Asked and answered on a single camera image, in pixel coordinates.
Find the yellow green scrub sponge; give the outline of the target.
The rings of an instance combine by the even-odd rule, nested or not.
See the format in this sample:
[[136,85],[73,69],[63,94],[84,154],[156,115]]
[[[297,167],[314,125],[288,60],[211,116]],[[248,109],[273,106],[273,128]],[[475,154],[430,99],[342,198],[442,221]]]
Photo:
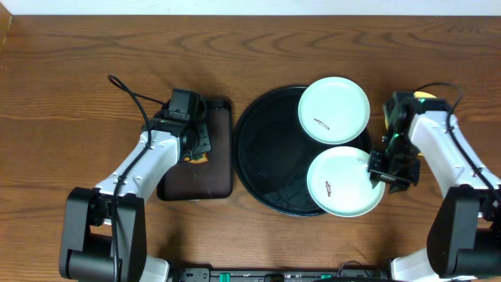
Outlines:
[[191,164],[202,164],[208,161],[208,156],[207,153],[201,153],[201,154],[193,154],[188,157],[183,158],[184,162],[188,162]]

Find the yellow plate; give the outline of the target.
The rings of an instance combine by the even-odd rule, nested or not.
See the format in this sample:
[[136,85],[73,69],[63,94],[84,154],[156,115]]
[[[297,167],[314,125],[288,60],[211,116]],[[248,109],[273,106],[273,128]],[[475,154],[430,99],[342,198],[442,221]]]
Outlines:
[[[433,120],[442,109],[442,100],[423,91],[414,91],[414,99],[409,101],[409,113],[403,132],[420,152],[427,152],[426,144],[434,140],[439,125]],[[392,136],[392,131],[387,131],[386,136]]]

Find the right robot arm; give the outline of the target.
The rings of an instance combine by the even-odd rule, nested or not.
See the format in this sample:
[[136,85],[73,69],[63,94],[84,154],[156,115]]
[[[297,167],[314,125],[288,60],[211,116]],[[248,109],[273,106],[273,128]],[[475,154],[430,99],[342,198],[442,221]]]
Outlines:
[[395,258],[400,281],[469,280],[500,275],[500,180],[464,138],[444,99],[397,93],[384,104],[385,149],[371,152],[369,177],[392,193],[419,182],[423,156],[444,200],[424,249]]

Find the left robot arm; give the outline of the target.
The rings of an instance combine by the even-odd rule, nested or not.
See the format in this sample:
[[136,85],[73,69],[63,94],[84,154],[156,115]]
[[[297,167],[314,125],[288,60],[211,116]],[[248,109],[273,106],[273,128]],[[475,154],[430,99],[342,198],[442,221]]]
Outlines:
[[67,197],[61,277],[77,281],[166,281],[169,263],[149,255],[145,204],[170,168],[211,148],[207,126],[152,119],[122,164],[94,188]]

